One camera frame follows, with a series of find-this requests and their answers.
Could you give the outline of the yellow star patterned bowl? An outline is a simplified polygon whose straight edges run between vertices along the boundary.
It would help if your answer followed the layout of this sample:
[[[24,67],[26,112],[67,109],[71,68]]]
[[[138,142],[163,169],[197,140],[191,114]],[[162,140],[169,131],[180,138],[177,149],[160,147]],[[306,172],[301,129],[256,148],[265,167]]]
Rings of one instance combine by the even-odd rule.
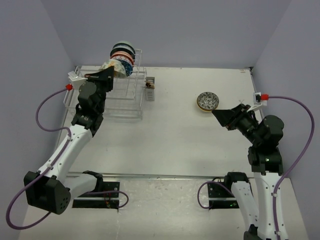
[[[105,70],[109,67],[113,67],[114,77],[120,78],[120,79],[124,79],[127,77],[125,67],[123,66],[123,64],[119,60],[109,59],[108,61],[104,62],[100,66],[99,70],[102,71],[102,70]]]

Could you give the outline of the yellow teal patterned bowl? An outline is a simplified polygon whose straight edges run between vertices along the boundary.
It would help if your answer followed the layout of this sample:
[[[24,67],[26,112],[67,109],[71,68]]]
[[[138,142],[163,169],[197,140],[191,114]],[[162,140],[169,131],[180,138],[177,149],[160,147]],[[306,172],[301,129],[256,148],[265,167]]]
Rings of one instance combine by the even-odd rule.
[[[206,108],[202,108],[198,103],[196,103],[197,107],[204,113],[210,113],[213,110],[215,110],[216,108],[212,108],[212,109],[206,109]]]

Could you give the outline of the dark teal white bowl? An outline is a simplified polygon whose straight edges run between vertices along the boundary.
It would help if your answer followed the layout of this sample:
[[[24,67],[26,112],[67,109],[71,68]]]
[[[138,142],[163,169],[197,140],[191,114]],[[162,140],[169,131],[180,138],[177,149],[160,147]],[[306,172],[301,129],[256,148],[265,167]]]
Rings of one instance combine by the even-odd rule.
[[[126,77],[129,77],[132,74],[133,66],[125,60],[120,59],[119,61],[122,63],[122,65],[125,68]]]

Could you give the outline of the pink leaf patterned bowl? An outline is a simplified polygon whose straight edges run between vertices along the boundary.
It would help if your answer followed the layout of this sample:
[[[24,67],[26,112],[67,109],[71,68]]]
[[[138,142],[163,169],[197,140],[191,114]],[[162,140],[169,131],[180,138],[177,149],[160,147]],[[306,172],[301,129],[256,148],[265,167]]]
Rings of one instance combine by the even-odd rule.
[[[198,95],[196,103],[204,109],[213,109],[218,107],[220,100],[215,93],[205,91]]]

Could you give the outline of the salmon pink patterned bowl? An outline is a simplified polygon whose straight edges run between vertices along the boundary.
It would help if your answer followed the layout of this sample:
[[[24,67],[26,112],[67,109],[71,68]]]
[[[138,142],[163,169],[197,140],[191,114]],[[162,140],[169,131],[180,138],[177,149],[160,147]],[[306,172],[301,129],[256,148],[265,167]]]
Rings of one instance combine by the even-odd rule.
[[[135,62],[133,57],[129,53],[125,52],[125,51],[116,51],[115,53],[113,53],[111,55],[111,58],[117,57],[117,56],[122,56],[122,57],[127,58],[130,61],[131,64],[134,64],[134,62]]]

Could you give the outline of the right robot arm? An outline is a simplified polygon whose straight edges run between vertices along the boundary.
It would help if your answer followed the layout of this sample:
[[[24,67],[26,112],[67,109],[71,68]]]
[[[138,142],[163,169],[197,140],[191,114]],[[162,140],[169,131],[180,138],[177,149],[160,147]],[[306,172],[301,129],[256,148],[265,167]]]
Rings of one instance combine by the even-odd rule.
[[[228,172],[223,191],[235,197],[246,231],[245,240],[287,240],[279,180],[284,174],[278,144],[283,137],[284,123],[275,115],[258,121],[249,105],[232,109],[214,109],[212,114],[222,127],[238,130],[252,144],[248,162],[257,190],[255,200],[249,178],[243,172]]]

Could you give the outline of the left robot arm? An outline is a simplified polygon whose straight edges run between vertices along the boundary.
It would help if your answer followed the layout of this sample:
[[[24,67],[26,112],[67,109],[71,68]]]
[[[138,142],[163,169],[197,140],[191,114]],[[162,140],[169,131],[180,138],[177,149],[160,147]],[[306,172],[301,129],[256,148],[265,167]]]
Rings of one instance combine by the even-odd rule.
[[[52,156],[37,172],[29,171],[24,179],[26,199],[30,206],[62,214],[69,203],[83,194],[97,197],[103,193],[102,175],[86,170],[67,179],[76,158],[95,136],[103,122],[107,93],[114,86],[114,67],[87,74],[78,87],[78,103],[67,135]]]

